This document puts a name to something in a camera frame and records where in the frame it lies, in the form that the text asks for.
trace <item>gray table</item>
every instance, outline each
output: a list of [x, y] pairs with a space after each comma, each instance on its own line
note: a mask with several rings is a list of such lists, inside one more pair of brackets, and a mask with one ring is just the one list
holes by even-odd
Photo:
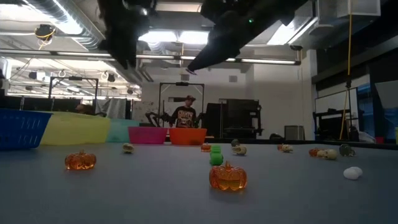
[[[358, 157], [311, 158], [315, 145], [292, 154], [248, 145], [245, 157], [222, 144], [224, 160], [243, 167], [247, 188], [211, 189], [209, 154], [198, 147], [121, 144], [41, 147], [0, 152], [0, 223], [397, 223], [398, 152], [356, 149]], [[84, 149], [93, 170], [65, 170], [63, 160]], [[344, 169], [364, 175], [346, 180]]]

